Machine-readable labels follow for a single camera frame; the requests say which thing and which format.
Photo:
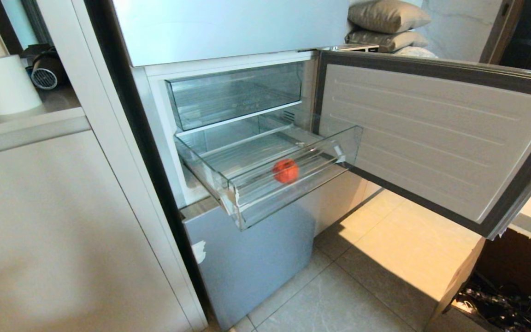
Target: pillow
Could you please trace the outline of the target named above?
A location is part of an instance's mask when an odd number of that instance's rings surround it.
[[[407,46],[393,53],[394,55],[406,55],[407,57],[437,58],[432,51],[422,47]]]
[[[350,7],[348,19],[366,30],[396,34],[422,27],[431,17],[421,8],[399,0],[378,0]]]
[[[405,31],[399,34],[380,34],[378,32],[360,30],[348,35],[350,44],[378,44],[379,52],[388,53],[400,50],[405,46],[425,47],[427,39],[419,32]]]

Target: white wall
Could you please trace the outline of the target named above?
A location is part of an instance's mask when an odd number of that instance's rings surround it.
[[[423,0],[432,22],[417,31],[443,59],[478,62],[502,0]]]

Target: tomato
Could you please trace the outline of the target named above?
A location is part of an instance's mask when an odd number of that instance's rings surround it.
[[[274,173],[274,179],[281,183],[293,183],[299,177],[299,166],[292,159],[276,162],[271,171]]]

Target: paper towel roll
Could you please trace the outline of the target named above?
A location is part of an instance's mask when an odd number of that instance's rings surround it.
[[[42,105],[17,55],[0,57],[0,115],[19,113]]]

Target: open freezer door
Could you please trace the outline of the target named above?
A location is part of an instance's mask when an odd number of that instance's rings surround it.
[[[531,71],[323,51],[317,85],[314,130],[362,126],[363,178],[489,239],[531,196]]]

